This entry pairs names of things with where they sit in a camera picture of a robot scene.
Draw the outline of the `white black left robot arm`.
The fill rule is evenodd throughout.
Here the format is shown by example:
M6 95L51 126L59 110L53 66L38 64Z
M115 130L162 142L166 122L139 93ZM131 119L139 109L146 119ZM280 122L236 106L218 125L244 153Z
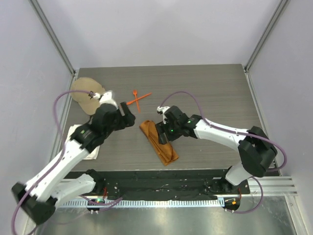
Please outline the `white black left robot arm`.
M86 194L100 195L105 180L94 169L87 170L66 185L59 183L81 160L103 144L113 131L134 125L135 116L127 104L106 102L97 108L91 123L75 129L62 151L27 183L17 182L12 193L23 211L36 225L49 220L65 202Z

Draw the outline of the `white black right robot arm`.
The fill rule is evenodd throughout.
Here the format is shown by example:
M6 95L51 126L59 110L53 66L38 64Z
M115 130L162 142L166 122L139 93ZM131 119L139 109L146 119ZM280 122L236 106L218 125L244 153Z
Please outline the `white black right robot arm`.
M264 177L277 155L274 145L259 127L237 129L209 121L199 115L190 117L177 106L159 106L162 121L156 124L158 142L167 144L178 138L213 141L235 150L240 161L231 166L221 179L210 185L214 192L233 193L248 178Z

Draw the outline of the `orange cloth napkin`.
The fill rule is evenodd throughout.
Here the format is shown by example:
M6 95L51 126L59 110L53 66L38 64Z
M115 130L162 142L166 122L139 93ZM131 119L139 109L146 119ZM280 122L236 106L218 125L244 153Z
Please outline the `orange cloth napkin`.
M153 121L143 121L140 124L139 128L148 139L149 143L153 147L154 151L156 152L157 156L164 166L167 166L170 163L179 159L178 154L170 143L163 145L158 142L157 130Z

